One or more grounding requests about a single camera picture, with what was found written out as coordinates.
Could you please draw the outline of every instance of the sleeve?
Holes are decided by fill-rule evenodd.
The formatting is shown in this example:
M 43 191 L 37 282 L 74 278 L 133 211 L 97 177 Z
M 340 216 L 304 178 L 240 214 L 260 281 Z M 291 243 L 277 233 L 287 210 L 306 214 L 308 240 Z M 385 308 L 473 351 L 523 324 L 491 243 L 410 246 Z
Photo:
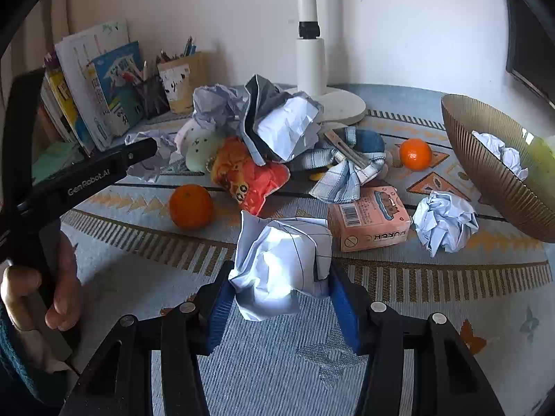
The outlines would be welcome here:
M 66 372 L 48 373 L 35 367 L 2 302 L 0 302 L 0 349 L 7 358 L 4 366 L 13 380 L 21 380 L 31 395 L 44 405 L 53 408 L 63 406 L 68 387 Z

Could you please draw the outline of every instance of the lamp base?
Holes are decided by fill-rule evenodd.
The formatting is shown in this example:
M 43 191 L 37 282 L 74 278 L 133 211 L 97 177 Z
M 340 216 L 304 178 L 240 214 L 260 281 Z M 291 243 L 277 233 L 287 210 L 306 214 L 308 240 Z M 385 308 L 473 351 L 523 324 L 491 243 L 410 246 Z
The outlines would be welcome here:
M 287 89 L 286 92 L 294 94 L 297 88 Z M 312 98 L 324 107 L 324 112 L 316 119 L 318 123 L 339 122 L 352 125 L 360 122 L 366 115 L 364 100 L 349 91 L 327 87 L 325 94 Z

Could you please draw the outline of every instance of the bowl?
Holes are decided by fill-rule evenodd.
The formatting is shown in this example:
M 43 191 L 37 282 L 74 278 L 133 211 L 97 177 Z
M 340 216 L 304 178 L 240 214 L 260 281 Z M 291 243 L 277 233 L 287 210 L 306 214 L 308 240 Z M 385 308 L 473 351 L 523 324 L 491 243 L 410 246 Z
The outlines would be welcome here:
M 555 242 L 555 156 L 548 145 L 503 112 L 464 95 L 443 96 L 441 110 L 453 151 L 483 198 L 523 233 Z M 528 178 L 520 181 L 472 131 L 518 150 Z

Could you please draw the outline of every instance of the silver bolt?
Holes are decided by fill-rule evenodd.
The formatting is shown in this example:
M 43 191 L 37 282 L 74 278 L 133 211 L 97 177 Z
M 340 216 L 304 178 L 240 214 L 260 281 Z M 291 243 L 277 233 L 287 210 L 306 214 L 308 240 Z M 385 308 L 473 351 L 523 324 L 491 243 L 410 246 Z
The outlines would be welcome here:
M 122 317 L 119 320 L 119 323 L 121 324 L 122 327 L 129 327 L 132 326 L 135 323 L 135 318 L 131 315 L 127 315 Z
M 434 315 L 432 316 L 432 320 L 436 324 L 443 325 L 447 322 L 447 317 L 445 316 L 445 314 L 434 313 Z
M 370 308 L 376 313 L 383 313 L 387 309 L 384 302 L 372 302 Z
M 193 302 L 185 302 L 179 305 L 179 311 L 181 313 L 192 313 L 195 311 L 195 304 Z

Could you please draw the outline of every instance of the tangerine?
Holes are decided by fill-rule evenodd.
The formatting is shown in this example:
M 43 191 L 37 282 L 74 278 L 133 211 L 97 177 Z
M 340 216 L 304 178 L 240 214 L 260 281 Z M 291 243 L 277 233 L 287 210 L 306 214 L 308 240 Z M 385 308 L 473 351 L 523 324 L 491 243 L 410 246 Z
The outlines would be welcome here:
M 406 168 L 424 170 L 432 162 L 432 149 L 422 139 L 407 139 L 399 147 L 399 158 Z
M 214 218 L 210 193 L 198 184 L 186 184 L 171 194 L 168 202 L 171 220 L 180 228 L 198 229 Z

